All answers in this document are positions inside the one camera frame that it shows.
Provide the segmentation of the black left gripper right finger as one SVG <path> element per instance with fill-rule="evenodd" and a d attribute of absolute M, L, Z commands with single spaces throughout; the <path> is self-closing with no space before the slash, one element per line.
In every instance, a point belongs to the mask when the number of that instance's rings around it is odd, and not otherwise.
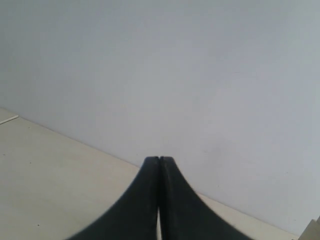
<path fill-rule="evenodd" d="M 249 240 L 192 189 L 172 157 L 162 156 L 158 207 L 163 240 Z"/>

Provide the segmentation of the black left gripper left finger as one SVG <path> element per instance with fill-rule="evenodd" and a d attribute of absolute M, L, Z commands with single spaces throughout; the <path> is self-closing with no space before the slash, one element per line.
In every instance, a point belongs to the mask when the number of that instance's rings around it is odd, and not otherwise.
<path fill-rule="evenodd" d="M 156 240 L 160 159 L 145 158 L 123 195 L 70 240 Z"/>

